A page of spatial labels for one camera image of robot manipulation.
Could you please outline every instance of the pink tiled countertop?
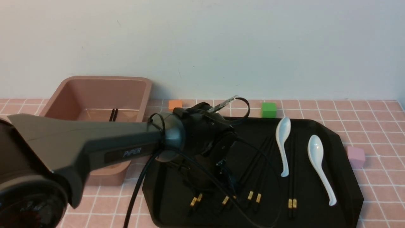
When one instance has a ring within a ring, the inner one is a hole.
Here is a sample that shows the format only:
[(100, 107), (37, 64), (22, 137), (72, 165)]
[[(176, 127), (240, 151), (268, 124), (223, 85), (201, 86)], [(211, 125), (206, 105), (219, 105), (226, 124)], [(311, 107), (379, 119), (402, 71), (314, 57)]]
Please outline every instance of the pink tiled countertop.
[[(183, 100), (185, 108), (198, 102)], [(405, 228), (405, 112), (396, 101), (250, 100), (251, 117), (260, 117), (263, 101), (275, 102), (277, 116), (313, 119), (338, 133), (345, 146), (363, 148), (366, 163), (355, 174), (364, 195), (359, 228)], [(47, 100), (0, 99), (0, 118), (16, 113), (39, 114)], [(167, 100), (150, 100), (146, 116), (168, 108)], [(223, 116), (243, 116), (246, 107), (236, 101)], [(86, 186), (80, 206), (68, 208), (59, 227), (122, 227), (128, 202), (146, 159), (134, 160), (122, 186)], [(140, 191), (132, 210), (131, 228), (153, 228)]]

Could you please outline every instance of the black tray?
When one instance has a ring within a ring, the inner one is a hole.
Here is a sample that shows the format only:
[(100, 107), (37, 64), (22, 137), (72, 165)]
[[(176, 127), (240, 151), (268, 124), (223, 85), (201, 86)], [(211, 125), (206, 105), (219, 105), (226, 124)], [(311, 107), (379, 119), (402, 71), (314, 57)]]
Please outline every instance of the black tray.
[[(235, 129), (239, 136), (260, 147), (268, 136), (274, 140), (279, 120), (249, 118), (243, 124), (235, 126)], [(276, 176), (271, 169), (268, 169), (259, 212), (255, 214), (251, 209), (247, 209), (247, 214), (262, 226), (269, 226), (274, 221), (282, 200), (283, 207), (276, 227), (356, 228), (364, 198), (340, 137), (313, 120), (292, 119), (291, 124), (291, 134), (285, 146), (287, 158), (293, 147), (298, 159), (296, 218), (294, 220), (287, 218), (288, 178), (280, 177), (282, 164), (275, 142), (272, 147), (271, 161), (277, 171), (277, 178), (280, 179), (281, 193), (276, 184)], [(320, 137), (324, 146), (322, 167), (337, 197), (337, 204), (332, 207), (328, 205), (326, 191), (308, 159), (307, 144), (313, 134)], [(236, 177), (239, 177), (247, 168), (254, 154), (254, 150), (242, 143), (233, 146), (228, 154), (227, 164)], [(250, 180), (246, 183), (245, 193), (240, 196), (241, 198), (247, 196), (249, 186), (252, 185)], [(143, 193), (153, 222), (162, 228), (254, 227), (235, 207), (218, 213), (224, 199), (224, 195), (219, 190), (211, 196), (205, 194), (198, 209), (190, 215), (190, 202), (195, 195), (185, 187), (179, 174), (167, 168), (164, 163), (157, 161), (152, 163), (143, 184)]]

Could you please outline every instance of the white ceramic spoon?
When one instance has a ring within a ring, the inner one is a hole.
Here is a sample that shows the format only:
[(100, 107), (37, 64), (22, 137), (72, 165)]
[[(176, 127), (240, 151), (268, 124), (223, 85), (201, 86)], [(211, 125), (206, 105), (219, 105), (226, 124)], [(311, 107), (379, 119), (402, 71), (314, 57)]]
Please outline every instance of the white ceramic spoon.
[(288, 162), (286, 156), (286, 149), (284, 148), (284, 143), (286, 142), (288, 136), (291, 132), (291, 121), (290, 118), (284, 117), (280, 120), (276, 128), (276, 141), (281, 154), (281, 161), (283, 162), (283, 172), (282, 177), (286, 177), (289, 174)]
[(321, 178), (321, 181), (324, 184), (326, 192), (328, 193), (329, 206), (335, 205), (337, 201), (335, 193), (333, 192), (333, 189), (330, 186), (330, 183), (326, 178), (325, 173), (322, 169), (322, 159), (324, 158), (324, 146), (322, 145), (321, 139), (316, 135), (311, 136), (311, 138), (309, 139), (308, 156), (313, 168), (318, 173), (318, 176)]

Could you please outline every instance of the clear plastic piece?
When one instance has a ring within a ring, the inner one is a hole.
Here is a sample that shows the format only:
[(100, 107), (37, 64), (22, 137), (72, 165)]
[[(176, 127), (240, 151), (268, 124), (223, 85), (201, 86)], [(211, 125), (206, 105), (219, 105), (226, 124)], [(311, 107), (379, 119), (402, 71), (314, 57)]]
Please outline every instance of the clear plastic piece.
[(220, 103), (219, 105), (210, 108), (208, 110), (208, 112), (209, 113), (218, 113), (222, 108), (226, 107), (227, 105), (232, 103), (232, 101), (236, 100), (237, 97), (239, 97), (239, 96), (233, 96), (233, 97), (229, 98), (228, 100), (225, 100), (224, 102)]

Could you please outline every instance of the orange cube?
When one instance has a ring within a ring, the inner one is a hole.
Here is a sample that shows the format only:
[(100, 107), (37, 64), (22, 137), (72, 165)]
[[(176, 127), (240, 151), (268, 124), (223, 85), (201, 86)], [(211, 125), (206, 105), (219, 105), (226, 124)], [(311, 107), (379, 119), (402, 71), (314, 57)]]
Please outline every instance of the orange cube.
[(173, 112), (174, 108), (182, 108), (181, 100), (169, 100), (169, 111)]

